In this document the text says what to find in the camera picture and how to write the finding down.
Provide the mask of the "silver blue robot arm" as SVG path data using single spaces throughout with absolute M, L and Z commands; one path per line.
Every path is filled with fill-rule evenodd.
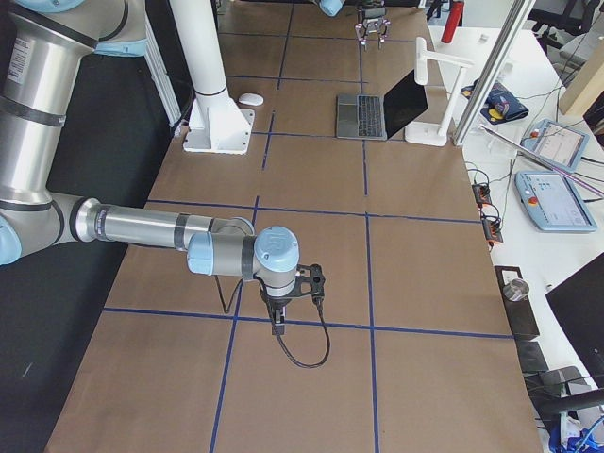
M 313 1 L 327 16 L 335 17 L 343 8 L 344 0 Z M 363 50 L 367 49 L 369 37 L 377 37 L 377 46 L 381 48 L 388 36 L 391 22 L 387 19 L 387 9 L 384 1 L 358 1 L 356 3 L 357 22 L 354 25 L 355 34 Z
M 310 297 L 321 307 L 325 278 L 303 265 L 286 227 L 256 232 L 241 217 L 210 218 L 108 205 L 50 193 L 47 178 L 80 61 L 89 54 L 138 57 L 146 52 L 141 1 L 13 1 L 17 27 L 1 92 L 1 261 L 68 242 L 122 242 L 186 253 L 197 274 L 257 281 L 275 335 L 285 308 Z

